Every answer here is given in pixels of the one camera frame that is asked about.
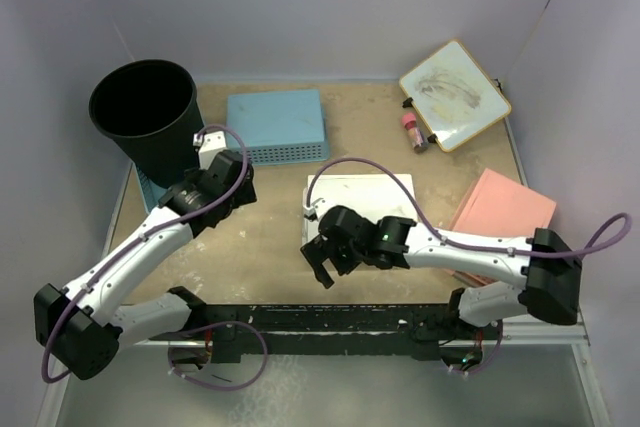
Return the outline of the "pink plastic basket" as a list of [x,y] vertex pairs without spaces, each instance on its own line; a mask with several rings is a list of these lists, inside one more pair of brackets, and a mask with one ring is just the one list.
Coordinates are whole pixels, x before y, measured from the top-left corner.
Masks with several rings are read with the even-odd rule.
[[485,169],[470,186],[448,230],[484,235],[517,237],[548,228],[556,202],[507,178]]

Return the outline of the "white plastic basket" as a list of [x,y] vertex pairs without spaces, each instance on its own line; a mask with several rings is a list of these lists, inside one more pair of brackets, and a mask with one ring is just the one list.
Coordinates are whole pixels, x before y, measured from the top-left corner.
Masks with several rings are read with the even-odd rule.
[[326,175],[312,189],[311,200],[323,199],[328,206],[342,205],[372,222],[384,216],[418,220],[404,191],[387,174]]

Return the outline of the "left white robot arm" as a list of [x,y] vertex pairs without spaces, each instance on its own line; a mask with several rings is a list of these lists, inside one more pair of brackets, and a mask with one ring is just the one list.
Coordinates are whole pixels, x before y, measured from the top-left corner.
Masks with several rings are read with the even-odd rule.
[[85,274],[34,297],[36,339],[81,380],[99,374],[118,350],[165,333],[202,334],[205,304],[183,287],[146,303],[124,300],[167,257],[234,209],[255,202],[253,169],[245,154],[218,152],[206,169],[190,169],[142,224]]

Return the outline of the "blue basket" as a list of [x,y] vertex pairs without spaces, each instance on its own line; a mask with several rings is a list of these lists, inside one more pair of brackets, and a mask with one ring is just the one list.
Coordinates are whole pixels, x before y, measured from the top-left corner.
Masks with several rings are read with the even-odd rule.
[[159,200],[167,192],[167,189],[152,182],[136,164],[134,164],[133,167],[139,185],[144,210],[149,214],[151,210],[158,205]]
[[322,162],[330,157],[325,112],[316,89],[234,94],[226,126],[254,165]]

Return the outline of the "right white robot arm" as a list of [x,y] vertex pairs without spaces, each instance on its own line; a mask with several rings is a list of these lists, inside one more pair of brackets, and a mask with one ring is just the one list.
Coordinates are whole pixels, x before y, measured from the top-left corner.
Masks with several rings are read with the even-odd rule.
[[582,262],[553,231],[531,237],[486,237],[430,230],[411,218],[385,216],[372,222],[351,208],[307,206],[304,218],[317,228],[300,251],[325,288],[339,275],[365,264],[380,270],[436,268],[490,279],[490,284],[452,294],[446,330],[467,338],[492,322],[528,314],[552,325],[578,321]]

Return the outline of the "large black plastic bucket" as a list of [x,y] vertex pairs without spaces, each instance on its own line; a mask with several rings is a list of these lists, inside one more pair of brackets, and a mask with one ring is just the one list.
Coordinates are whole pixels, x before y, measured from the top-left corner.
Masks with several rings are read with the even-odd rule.
[[162,188],[199,165],[193,136],[204,122],[197,89],[190,73],[174,62],[142,60],[111,72],[94,88],[89,115]]

